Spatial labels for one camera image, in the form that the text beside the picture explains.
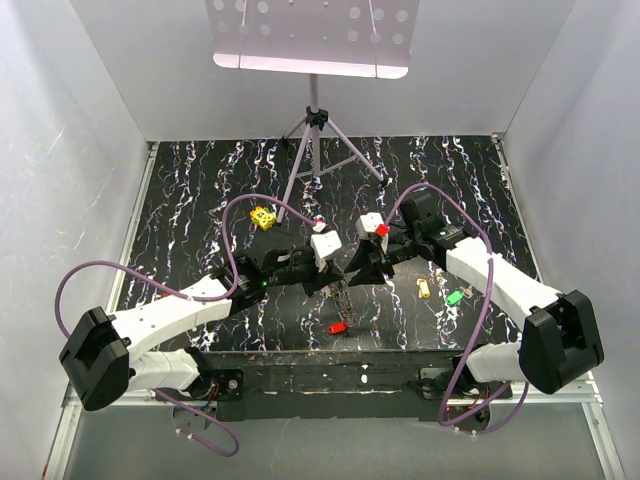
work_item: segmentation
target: marble pattern surface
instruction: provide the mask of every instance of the marble pattern surface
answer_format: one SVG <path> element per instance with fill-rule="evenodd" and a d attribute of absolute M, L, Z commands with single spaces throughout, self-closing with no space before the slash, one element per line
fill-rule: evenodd
<path fill-rule="evenodd" d="M 366 168 L 351 163 L 320 179 L 298 180 L 290 204 L 309 217 L 322 216 L 341 236 L 344 251 L 337 263 L 345 267 L 357 247 L 355 221 L 379 211 L 385 216 L 409 185 L 429 181 L 442 188 L 479 220 L 494 250 L 535 276 L 520 219 L 505 172 L 489 137 L 374 137 L 354 143 L 376 166 L 393 177 L 382 189 Z M 323 166 L 349 156 L 337 139 L 321 142 Z M 184 288 L 223 263 L 221 218 L 224 207 L 242 193 L 282 196 L 299 141 L 287 149 L 278 140 L 191 141 L 161 143 L 135 237 L 129 266 L 172 287 Z M 301 170 L 311 165 L 310 148 Z M 257 231 L 248 213 L 256 201 L 231 212 L 234 249 L 273 247 L 274 231 Z M 460 223 L 450 205 L 442 211 Z M 301 244 L 310 230 L 295 218 L 285 218 L 287 241 Z M 384 286 L 349 289 L 357 326 L 347 336 L 331 336 L 327 328 L 338 320 L 332 299 L 308 298 L 302 287 L 271 288 L 259 305 L 221 322 L 212 322 L 179 336 L 162 348 L 195 345 L 206 351 L 319 349 L 442 349 L 463 348 L 482 303 L 474 291 L 455 306 L 445 299 L 467 285 L 421 259 L 395 267 L 397 275 Z M 416 280 L 426 278 L 431 298 L 418 297 Z M 157 292 L 126 279 L 119 308 L 149 302 Z M 493 308 L 481 340 L 516 340 L 510 318 Z"/>

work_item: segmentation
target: music stand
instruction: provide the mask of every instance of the music stand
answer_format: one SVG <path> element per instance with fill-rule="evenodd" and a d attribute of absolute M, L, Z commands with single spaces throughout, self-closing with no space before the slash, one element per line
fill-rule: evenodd
<path fill-rule="evenodd" d="M 282 201 L 296 178 L 322 176 L 358 160 L 384 186 L 383 177 L 319 107 L 318 75 L 397 79 L 409 70 L 411 39 L 420 0 L 206 0 L 214 62 L 225 68 L 309 74 L 311 104 L 283 135 L 305 124 Z M 352 155 L 321 168 L 320 131 L 328 126 Z M 313 169 L 298 173 L 311 139 Z M 278 212 L 278 223 L 284 217 Z"/>

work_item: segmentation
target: tripod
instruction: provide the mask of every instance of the tripod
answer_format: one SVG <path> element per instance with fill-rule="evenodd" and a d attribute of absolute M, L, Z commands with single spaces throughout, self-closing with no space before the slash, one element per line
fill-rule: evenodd
<path fill-rule="evenodd" d="M 291 190 L 293 189 L 293 184 L 296 181 L 296 178 L 306 177 L 308 175 L 315 175 L 316 177 L 320 177 L 325 173 L 332 172 L 338 168 L 345 166 L 348 163 L 353 162 L 354 160 L 359 160 L 367 167 L 371 174 L 376 177 L 376 179 L 383 185 L 387 186 L 391 182 L 391 178 L 383 177 L 371 164 L 369 160 L 365 158 L 365 156 L 356 148 L 356 146 L 347 138 L 347 136 L 342 133 L 342 131 L 338 128 L 338 126 L 329 118 L 329 112 L 326 110 L 322 110 L 318 108 L 318 75 L 312 73 L 309 75 L 310 82 L 310 90 L 311 90 L 311 105 L 307 107 L 306 113 L 296 122 L 296 124 L 291 127 L 291 129 L 282 137 L 283 140 L 288 140 L 293 133 L 300 128 L 300 126 L 304 123 L 304 132 L 302 133 L 302 140 L 300 141 L 300 147 L 298 148 L 298 152 L 296 154 L 295 162 L 293 163 L 293 168 L 291 169 L 291 173 L 289 175 L 289 182 L 287 183 L 287 189 L 284 192 L 284 197 L 282 197 L 282 201 L 285 204 L 289 203 L 289 197 L 291 196 Z M 320 165 L 320 131 L 327 125 L 334 133 L 344 142 L 344 144 L 349 147 L 352 155 L 343 160 L 341 162 L 336 163 L 335 165 L 331 165 L 330 167 L 321 170 Z M 298 173 L 298 169 L 300 168 L 300 162 L 302 161 L 302 157 L 304 156 L 304 151 L 307 148 L 307 142 L 309 141 L 309 137 L 311 137 L 311 145 L 313 148 L 313 169 L 308 172 Z M 284 218 L 284 208 L 280 207 L 280 211 L 278 212 L 278 224 L 282 223 L 282 219 Z"/>

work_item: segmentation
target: white wall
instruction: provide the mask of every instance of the white wall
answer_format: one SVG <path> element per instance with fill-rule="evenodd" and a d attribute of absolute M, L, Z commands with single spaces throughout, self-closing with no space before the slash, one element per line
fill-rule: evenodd
<path fill-rule="evenodd" d="M 299 74 L 217 67 L 204 0 L 71 0 L 148 140 L 282 135 L 308 104 Z M 329 77 L 348 135 L 505 131 L 575 0 L 422 0 L 409 74 Z"/>
<path fill-rule="evenodd" d="M 594 374 L 627 477 L 640 478 L 640 4 L 579 0 L 506 136 L 545 280 L 593 301 Z"/>
<path fill-rule="evenodd" d="M 53 297 L 81 261 L 116 259 L 146 144 L 71 5 L 0 1 L 0 478 L 40 478 L 60 417 Z M 113 273 L 70 285 L 64 314 Z"/>

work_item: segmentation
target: yellow sponge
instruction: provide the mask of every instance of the yellow sponge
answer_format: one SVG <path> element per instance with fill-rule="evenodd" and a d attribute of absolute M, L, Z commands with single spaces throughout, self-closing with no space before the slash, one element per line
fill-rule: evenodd
<path fill-rule="evenodd" d="M 263 230 L 268 230 L 276 224 L 276 215 L 266 208 L 256 207 L 250 216 L 251 221 Z"/>

